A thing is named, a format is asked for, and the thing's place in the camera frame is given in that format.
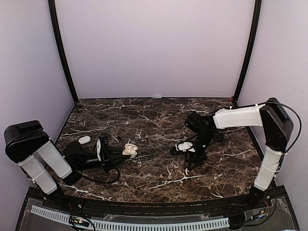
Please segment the brown marble tabletop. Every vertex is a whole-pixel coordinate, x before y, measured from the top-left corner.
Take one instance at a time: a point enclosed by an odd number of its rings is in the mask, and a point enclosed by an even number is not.
[[[184,155],[171,156],[170,147],[194,135],[184,125],[193,111],[207,114],[230,105],[229,99],[86,99],[80,100],[57,142],[64,147],[80,137],[90,136],[84,147],[92,148],[100,135],[108,135],[112,146],[128,142],[138,146],[138,155],[119,167],[118,182],[100,185],[86,179],[73,186],[59,180],[65,194],[118,202],[187,202],[224,198],[249,192],[261,164],[245,128],[223,130],[223,142],[207,150],[205,164],[185,173]],[[83,172],[106,181],[116,177],[100,168]]]

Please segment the black metal pole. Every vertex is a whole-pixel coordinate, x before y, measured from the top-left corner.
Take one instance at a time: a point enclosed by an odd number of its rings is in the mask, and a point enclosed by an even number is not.
[[[241,90],[243,88],[243,84],[244,84],[244,81],[245,81],[246,73],[247,73],[247,70],[248,70],[248,66],[249,66],[249,62],[250,62],[250,58],[251,58],[251,54],[252,54],[252,50],[253,50],[253,47],[254,47],[255,38],[256,38],[256,34],[257,34],[257,27],[258,27],[260,11],[261,11],[261,3],[262,3],[262,0],[256,0],[255,1],[254,16],[253,16],[252,23],[251,23],[251,29],[250,29],[246,54],[245,54],[245,57],[244,57],[244,62],[243,62],[242,70],[241,70],[241,73],[240,73],[239,81],[237,83],[234,96],[232,97],[232,102],[234,104],[237,104],[237,101],[240,97]]]
[[[71,91],[71,95],[73,97],[73,100],[75,103],[78,102],[78,96],[77,92],[73,83],[73,79],[71,76],[71,73],[68,68],[67,64],[67,59],[66,55],[64,52],[64,47],[62,43],[62,38],[61,38],[61,33],[60,33],[60,28],[59,28],[59,22],[58,22],[58,17],[57,17],[57,11],[56,11],[56,6],[54,0],[48,0],[49,4],[49,11],[50,11],[50,16],[51,16],[51,23],[52,23],[52,28],[54,32],[54,37],[56,39],[57,47],[58,47],[58,53],[61,59],[62,67],[64,70],[65,78],[69,87],[69,90]]]

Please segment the white wall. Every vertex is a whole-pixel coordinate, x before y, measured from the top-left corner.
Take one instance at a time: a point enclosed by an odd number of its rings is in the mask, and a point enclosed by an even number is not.
[[[231,97],[254,0],[58,0],[80,98]]]
[[[28,186],[5,154],[3,133],[38,119],[55,139],[73,107],[56,48],[48,1],[0,1],[0,230],[14,230]]]
[[[303,120],[298,143],[284,159],[277,183],[284,184],[301,230],[308,230],[308,2],[264,0],[256,42],[240,105],[276,97],[294,108]],[[295,123],[298,121],[288,111]],[[254,130],[263,145],[262,129]]]

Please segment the marble table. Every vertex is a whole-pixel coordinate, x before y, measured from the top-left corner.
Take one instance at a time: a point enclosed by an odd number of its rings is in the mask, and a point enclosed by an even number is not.
[[[108,135],[112,146],[123,148],[128,142],[139,147],[138,155],[120,167],[121,178],[112,185],[99,185],[81,179],[74,186],[59,180],[65,194],[118,202],[187,202],[232,197],[249,192],[260,157],[245,128],[223,130],[223,142],[208,148],[208,160],[185,173],[184,155],[171,156],[170,147],[194,135],[184,125],[193,111],[207,114],[230,105],[229,99],[85,99],[80,100],[56,143],[64,147],[89,135],[92,148],[100,135]],[[83,172],[90,178],[109,180],[100,168]]]

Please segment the white vent grille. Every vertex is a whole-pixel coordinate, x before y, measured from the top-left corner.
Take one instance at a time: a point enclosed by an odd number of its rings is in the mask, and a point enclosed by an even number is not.
[[[32,206],[31,213],[69,225],[69,214],[67,213],[56,212],[35,205]],[[228,218],[178,224],[129,224],[96,219],[91,219],[91,221],[98,231],[206,231],[229,227]]]

